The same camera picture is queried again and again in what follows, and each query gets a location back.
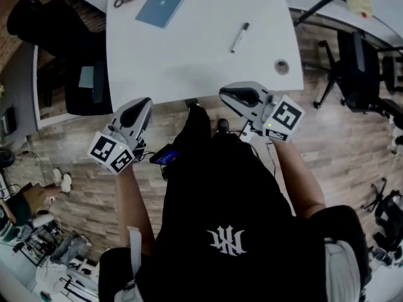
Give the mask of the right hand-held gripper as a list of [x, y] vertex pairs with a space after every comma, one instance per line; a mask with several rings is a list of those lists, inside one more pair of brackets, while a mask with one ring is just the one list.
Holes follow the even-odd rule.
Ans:
[[254, 81], [228, 84], [220, 89], [219, 96], [224, 104], [249, 121], [252, 132], [281, 142], [289, 141], [305, 115], [289, 96], [270, 94]]

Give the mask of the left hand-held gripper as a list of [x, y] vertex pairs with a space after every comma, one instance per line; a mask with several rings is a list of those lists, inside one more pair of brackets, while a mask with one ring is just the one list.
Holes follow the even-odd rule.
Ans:
[[115, 119], [97, 131], [87, 155], [114, 175], [138, 162], [145, 150], [142, 138], [152, 114], [151, 98], [138, 98], [121, 106]]

